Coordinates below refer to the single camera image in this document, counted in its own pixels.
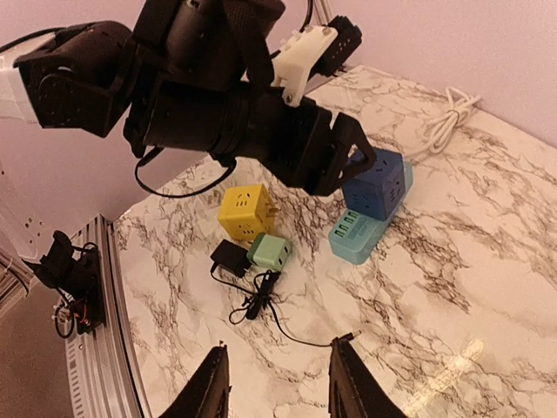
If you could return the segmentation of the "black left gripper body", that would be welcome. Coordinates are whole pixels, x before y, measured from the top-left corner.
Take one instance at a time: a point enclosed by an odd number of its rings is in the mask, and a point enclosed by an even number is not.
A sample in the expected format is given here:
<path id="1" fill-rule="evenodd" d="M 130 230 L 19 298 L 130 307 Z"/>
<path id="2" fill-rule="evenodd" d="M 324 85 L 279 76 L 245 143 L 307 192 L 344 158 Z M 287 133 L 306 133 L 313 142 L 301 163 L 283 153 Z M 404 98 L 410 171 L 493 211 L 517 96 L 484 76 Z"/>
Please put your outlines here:
<path id="1" fill-rule="evenodd" d="M 261 164 L 283 185 L 313 196 L 328 196 L 340 188 L 347 161 L 348 117 L 332 113 L 304 98 L 286 106 Z"/>

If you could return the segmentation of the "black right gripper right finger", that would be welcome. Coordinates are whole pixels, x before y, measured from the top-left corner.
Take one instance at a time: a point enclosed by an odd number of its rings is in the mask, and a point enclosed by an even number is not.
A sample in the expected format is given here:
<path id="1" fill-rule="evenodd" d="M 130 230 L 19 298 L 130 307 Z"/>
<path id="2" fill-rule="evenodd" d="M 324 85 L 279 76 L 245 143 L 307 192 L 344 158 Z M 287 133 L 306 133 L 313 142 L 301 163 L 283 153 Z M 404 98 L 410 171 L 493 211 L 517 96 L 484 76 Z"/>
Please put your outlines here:
<path id="1" fill-rule="evenodd" d="M 332 341 L 328 412 L 331 417 L 406 418 L 372 376 L 347 337 Z"/>

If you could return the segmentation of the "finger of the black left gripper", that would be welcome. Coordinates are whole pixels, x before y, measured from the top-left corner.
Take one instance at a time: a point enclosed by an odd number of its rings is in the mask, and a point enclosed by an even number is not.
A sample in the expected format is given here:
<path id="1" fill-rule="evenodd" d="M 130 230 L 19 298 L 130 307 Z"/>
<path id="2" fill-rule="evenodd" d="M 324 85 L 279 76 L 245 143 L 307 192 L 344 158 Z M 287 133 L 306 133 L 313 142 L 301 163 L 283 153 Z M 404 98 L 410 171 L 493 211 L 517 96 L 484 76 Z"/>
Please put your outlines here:
<path id="1" fill-rule="evenodd" d="M 324 195 L 328 196 L 361 173 L 372 168 L 376 154 L 360 122 L 339 113 L 332 127 L 332 142 L 327 150 Z"/>

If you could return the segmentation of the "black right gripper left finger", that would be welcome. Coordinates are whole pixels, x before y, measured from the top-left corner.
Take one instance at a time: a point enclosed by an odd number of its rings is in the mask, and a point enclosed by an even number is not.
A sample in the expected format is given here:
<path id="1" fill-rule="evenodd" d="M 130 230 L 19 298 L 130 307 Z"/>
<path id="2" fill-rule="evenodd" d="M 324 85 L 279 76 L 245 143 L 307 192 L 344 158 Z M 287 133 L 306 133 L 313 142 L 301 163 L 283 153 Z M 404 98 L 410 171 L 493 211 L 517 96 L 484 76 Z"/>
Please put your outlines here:
<path id="1" fill-rule="evenodd" d="M 160 418 L 226 418 L 230 372 L 227 346 L 213 347 Z"/>

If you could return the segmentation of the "blue cube socket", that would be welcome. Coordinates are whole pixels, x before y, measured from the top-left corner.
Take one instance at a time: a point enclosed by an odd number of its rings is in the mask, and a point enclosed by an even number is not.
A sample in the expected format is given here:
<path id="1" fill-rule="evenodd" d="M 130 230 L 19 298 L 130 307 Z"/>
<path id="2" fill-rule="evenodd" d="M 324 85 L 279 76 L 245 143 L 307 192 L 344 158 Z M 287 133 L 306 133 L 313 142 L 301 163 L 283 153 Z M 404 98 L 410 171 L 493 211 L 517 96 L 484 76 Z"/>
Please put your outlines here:
<path id="1" fill-rule="evenodd" d="M 376 160 L 372 167 L 349 180 L 342 187 L 346 207 L 379 221 L 388 220 L 406 194 L 404 157 L 374 147 Z"/>

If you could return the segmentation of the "teal power strip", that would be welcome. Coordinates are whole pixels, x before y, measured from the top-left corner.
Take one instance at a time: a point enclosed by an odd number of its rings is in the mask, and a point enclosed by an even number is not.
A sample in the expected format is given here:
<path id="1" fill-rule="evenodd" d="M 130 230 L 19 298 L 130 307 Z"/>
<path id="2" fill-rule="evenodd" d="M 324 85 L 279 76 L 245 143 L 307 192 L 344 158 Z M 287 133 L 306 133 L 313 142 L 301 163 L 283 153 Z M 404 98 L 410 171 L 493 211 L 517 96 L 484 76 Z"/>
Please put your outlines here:
<path id="1" fill-rule="evenodd" d="M 335 256 L 353 265 L 361 265 L 370 258 L 373 249 L 382 240 L 387 227 L 390 226 L 413 186 L 412 165 L 405 162 L 403 167 L 406 189 L 386 220 L 369 218 L 350 209 L 346 209 L 340 216 L 328 235 L 330 248 Z"/>

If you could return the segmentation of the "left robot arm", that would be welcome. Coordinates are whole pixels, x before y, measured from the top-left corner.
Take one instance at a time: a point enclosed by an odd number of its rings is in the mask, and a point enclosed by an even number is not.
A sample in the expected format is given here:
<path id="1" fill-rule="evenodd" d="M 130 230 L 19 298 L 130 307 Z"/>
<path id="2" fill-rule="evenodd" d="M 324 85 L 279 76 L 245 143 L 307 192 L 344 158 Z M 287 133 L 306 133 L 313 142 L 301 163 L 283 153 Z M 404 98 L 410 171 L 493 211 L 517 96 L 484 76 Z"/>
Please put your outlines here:
<path id="1" fill-rule="evenodd" d="M 144 166 L 161 151 L 206 152 L 231 174 L 260 162 L 284 185 L 326 197 L 369 170 L 361 124 L 305 95 L 360 46 L 347 17 L 296 30 L 270 52 L 280 1 L 148 1 L 136 25 L 49 28 L 1 48 L 1 115 L 106 137 L 118 121 Z"/>

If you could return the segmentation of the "green plug adapter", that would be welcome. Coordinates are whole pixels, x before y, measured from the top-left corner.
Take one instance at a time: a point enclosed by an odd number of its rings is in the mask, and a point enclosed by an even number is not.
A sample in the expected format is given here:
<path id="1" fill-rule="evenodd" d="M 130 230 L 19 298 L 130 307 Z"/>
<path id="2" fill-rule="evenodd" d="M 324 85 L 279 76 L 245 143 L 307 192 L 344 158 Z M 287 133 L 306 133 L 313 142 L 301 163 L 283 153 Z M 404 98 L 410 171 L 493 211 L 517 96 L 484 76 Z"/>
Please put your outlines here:
<path id="1" fill-rule="evenodd" d="M 247 253 L 247 259 L 255 266 L 281 272 L 292 254 L 291 242 L 269 233 L 260 233 Z"/>

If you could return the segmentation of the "yellow cube socket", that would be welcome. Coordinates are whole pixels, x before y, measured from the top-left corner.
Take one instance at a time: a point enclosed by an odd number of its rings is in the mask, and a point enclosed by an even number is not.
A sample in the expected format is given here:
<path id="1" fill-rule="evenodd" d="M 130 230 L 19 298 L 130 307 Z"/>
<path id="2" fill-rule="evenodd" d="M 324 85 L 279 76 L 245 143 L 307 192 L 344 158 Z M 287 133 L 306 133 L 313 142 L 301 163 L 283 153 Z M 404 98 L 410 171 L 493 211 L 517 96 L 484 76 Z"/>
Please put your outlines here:
<path id="1" fill-rule="evenodd" d="M 263 184 L 244 185 L 225 191 L 218 222 L 238 241 L 253 241 L 260 233 L 272 233 L 275 205 Z"/>

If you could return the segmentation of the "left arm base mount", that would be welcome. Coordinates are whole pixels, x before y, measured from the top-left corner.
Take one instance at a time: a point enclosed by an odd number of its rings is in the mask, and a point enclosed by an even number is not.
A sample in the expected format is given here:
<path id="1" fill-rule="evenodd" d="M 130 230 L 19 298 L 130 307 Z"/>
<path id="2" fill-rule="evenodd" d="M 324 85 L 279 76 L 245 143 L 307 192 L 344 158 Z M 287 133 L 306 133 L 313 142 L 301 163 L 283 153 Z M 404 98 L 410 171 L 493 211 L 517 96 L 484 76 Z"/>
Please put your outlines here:
<path id="1" fill-rule="evenodd" d="M 61 296 L 53 315 L 58 336 L 68 339 L 105 323 L 101 258 L 96 244 L 75 246 L 65 233 L 55 231 L 48 253 L 29 266 L 45 286 Z"/>

